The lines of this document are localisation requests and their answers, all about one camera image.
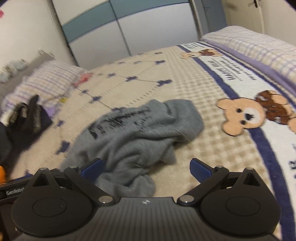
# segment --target wardrobe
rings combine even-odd
[[[52,0],[80,67],[198,41],[188,0]]]

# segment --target pillow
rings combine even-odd
[[[1,109],[8,112],[19,102],[28,103],[33,95],[39,95],[38,104],[42,105],[50,117],[53,117],[71,84],[80,78],[86,70],[70,66],[57,60],[46,61],[29,77],[25,76],[14,92],[5,96]]]
[[[26,69],[20,71],[15,77],[11,78],[7,83],[0,83],[0,105],[4,97],[13,92],[15,87],[22,82],[22,78],[24,76],[30,76],[34,69],[38,68],[42,65],[45,61],[53,60],[54,58],[47,53],[43,53],[42,55],[38,56],[34,59]]]

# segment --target navy blue stripe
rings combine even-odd
[[[178,46],[179,48],[183,49],[185,52],[191,52],[190,50]],[[203,61],[201,61],[199,58],[194,57],[193,58],[205,71],[207,71],[216,81],[216,83],[222,88],[222,90],[228,95],[231,99],[237,99],[239,98],[239,95],[228,85],[226,84],[222,78],[217,75],[213,70],[211,70]],[[240,65],[245,66],[243,63],[240,63],[239,61],[235,60]],[[294,211],[291,205],[289,192],[287,189],[286,180],[284,178],[284,175],[282,173],[281,167],[276,159],[276,156],[268,142],[268,140],[265,138],[264,133],[261,128],[255,128],[255,129],[249,129],[248,130],[252,139],[256,143],[257,149],[262,156],[262,159],[264,161],[264,164],[269,172],[269,177],[275,192],[275,197],[277,201],[279,202],[281,206],[282,211],[282,217],[280,220],[281,224],[281,232],[282,232],[282,240],[283,241],[296,241],[296,235],[295,235],[295,221],[294,221]]]

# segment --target purple plaid pillow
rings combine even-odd
[[[33,95],[39,95],[38,104],[42,105],[50,117],[56,113],[59,100],[64,97],[72,83],[79,80],[86,70],[50,60],[42,64],[29,77],[24,76],[22,82],[13,93],[5,96],[1,109],[8,112],[19,102],[28,103]]]

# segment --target white wardrobe door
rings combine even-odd
[[[116,21],[98,27],[69,45],[79,66],[87,70],[129,56]]]
[[[189,3],[142,11],[118,21],[132,55],[198,41]]]
[[[107,0],[52,0],[61,25]]]

